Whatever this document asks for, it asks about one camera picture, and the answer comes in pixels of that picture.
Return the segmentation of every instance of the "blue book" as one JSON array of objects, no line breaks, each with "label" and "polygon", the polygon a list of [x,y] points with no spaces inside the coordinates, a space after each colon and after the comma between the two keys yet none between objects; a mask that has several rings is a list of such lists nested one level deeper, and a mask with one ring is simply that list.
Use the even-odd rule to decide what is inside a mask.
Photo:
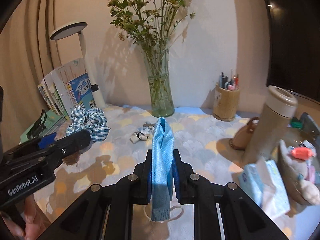
[{"label": "blue book", "polygon": [[91,84],[87,73],[71,80],[69,82],[71,92],[78,105],[86,109],[95,108],[96,104],[92,96]]}]

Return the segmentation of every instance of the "mask ear loop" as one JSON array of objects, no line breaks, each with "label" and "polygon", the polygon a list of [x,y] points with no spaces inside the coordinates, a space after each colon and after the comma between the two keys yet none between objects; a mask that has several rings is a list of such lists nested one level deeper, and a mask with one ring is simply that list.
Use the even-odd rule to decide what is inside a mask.
[{"label": "mask ear loop", "polygon": [[149,217],[149,216],[147,215],[147,213],[146,213],[146,206],[143,207],[143,213],[144,213],[144,215],[145,215],[150,221],[152,221],[152,222],[154,222],[154,223],[166,223],[166,222],[170,222],[170,221],[172,221],[172,220],[177,220],[178,218],[180,218],[180,217],[183,215],[184,209],[183,209],[182,206],[173,206],[173,207],[170,208],[170,212],[171,212],[172,210],[176,209],[176,208],[180,208],[180,209],[181,209],[181,212],[179,213],[179,215],[176,216],[176,217],[174,217],[174,218],[170,218],[170,219],[164,220],[164,221],[152,221],[152,220],[151,220],[151,217]]}]

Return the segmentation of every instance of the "thermos lid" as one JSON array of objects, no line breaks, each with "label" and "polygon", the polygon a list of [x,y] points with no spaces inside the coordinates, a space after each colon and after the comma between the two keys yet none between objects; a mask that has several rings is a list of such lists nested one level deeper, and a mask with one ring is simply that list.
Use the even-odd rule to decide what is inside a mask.
[{"label": "thermos lid", "polygon": [[279,87],[269,86],[266,105],[276,113],[292,118],[297,109],[298,101],[288,91]]}]

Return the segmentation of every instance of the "green glass vase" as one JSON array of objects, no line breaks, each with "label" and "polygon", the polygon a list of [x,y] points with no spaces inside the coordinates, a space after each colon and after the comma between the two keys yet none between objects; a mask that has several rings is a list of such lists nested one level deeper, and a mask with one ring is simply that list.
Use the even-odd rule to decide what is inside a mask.
[{"label": "green glass vase", "polygon": [[174,113],[169,80],[169,39],[139,41],[150,88],[152,115],[167,117]]}]

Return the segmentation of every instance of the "silver bolt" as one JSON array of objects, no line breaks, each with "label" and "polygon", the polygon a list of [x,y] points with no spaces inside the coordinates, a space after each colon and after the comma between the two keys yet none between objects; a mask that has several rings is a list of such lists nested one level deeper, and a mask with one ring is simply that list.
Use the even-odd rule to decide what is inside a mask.
[{"label": "silver bolt", "polygon": [[134,180],[136,180],[138,178],[138,176],[136,175],[136,174],[130,174],[129,176],[128,176],[128,180],[130,180],[130,181],[134,181]]},{"label": "silver bolt", "polygon": [[238,187],[237,184],[234,183],[234,182],[228,183],[228,188],[229,188],[229,189],[234,190],[234,189],[237,189],[237,187]]},{"label": "silver bolt", "polygon": [[96,192],[100,189],[100,185],[94,184],[90,187],[91,191]]},{"label": "silver bolt", "polygon": [[198,174],[193,173],[190,175],[190,179],[192,179],[192,180],[198,180],[199,178],[200,178],[200,176]]}]

